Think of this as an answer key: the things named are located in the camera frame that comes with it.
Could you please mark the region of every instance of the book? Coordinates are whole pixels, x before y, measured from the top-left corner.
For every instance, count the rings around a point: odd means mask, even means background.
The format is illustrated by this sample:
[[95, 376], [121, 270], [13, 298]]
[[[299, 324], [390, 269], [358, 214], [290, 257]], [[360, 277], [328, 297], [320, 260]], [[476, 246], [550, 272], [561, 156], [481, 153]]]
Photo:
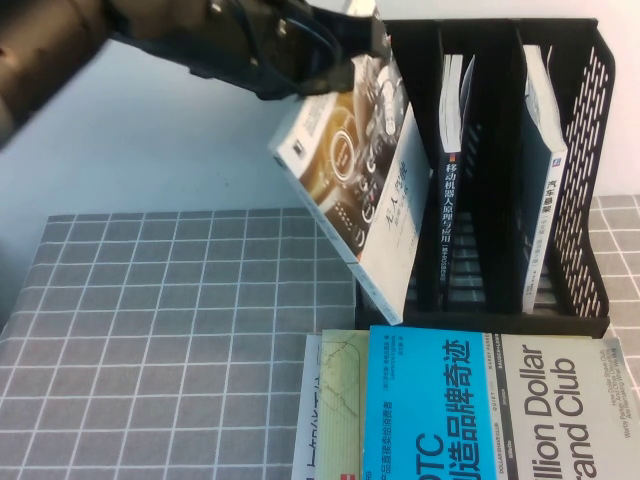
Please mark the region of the book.
[[315, 480], [322, 336], [307, 335], [291, 480]]
[[[375, 3], [353, 0], [347, 13], [370, 15]], [[270, 150], [373, 303], [397, 324], [431, 170], [393, 54], [353, 63], [353, 91], [294, 102]]]
[[634, 403], [617, 339], [374, 326], [363, 476], [627, 478]]
[[540, 47], [525, 45], [527, 65], [521, 154], [515, 169], [516, 221], [520, 234], [518, 270], [522, 284], [522, 311], [533, 313], [558, 192], [562, 182], [567, 145], [551, 79]]
[[446, 304], [453, 258], [456, 204], [462, 169], [463, 123], [473, 72], [472, 60], [462, 78], [463, 55], [445, 55], [439, 102], [441, 153], [438, 164], [440, 200], [440, 303]]
[[360, 480], [369, 332], [324, 330], [316, 480]]

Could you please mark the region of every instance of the black magazine file holder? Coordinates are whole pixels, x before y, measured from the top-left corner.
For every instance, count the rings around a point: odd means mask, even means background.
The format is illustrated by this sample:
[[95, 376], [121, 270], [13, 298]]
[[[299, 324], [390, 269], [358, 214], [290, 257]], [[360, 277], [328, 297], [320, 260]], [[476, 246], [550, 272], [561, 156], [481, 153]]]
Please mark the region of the black magazine file holder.
[[[438, 304], [437, 176], [433, 175], [414, 266], [417, 300], [405, 325], [499, 333], [601, 337], [608, 299], [588, 235], [589, 205], [615, 78], [611, 52], [591, 19], [397, 20], [387, 22], [425, 150], [437, 160], [438, 101], [445, 53], [476, 55], [470, 125], [473, 162], [462, 177], [458, 211], [470, 213], [485, 302]], [[523, 315], [515, 254], [513, 168], [518, 155], [526, 65], [523, 44], [541, 45], [569, 147], [546, 254], [553, 313]], [[358, 289], [356, 324], [385, 324]]]

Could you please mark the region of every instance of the white book cover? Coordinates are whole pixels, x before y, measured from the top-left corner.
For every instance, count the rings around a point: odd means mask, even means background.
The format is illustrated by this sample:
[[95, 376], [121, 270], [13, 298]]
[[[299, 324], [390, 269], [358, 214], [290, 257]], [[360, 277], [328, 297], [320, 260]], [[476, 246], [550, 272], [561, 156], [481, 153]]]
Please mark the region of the white book cover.
[[533, 313], [567, 158], [567, 145], [540, 47], [526, 45], [524, 52], [527, 83], [516, 192], [520, 195], [517, 221], [523, 244], [520, 262], [524, 278], [522, 311]]
[[[353, 0], [346, 11], [372, 15], [375, 3]], [[393, 56], [353, 63], [354, 90], [295, 102], [270, 149], [375, 305], [398, 324], [431, 170]]]
[[307, 335], [291, 480], [315, 480], [322, 336]]

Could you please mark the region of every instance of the stack of books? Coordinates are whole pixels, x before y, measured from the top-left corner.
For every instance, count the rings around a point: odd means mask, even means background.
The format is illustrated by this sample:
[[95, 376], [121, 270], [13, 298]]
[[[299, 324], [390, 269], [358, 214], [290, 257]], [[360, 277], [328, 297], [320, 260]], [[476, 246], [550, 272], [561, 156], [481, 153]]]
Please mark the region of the stack of books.
[[292, 480], [631, 478], [617, 339], [408, 327], [307, 338]]

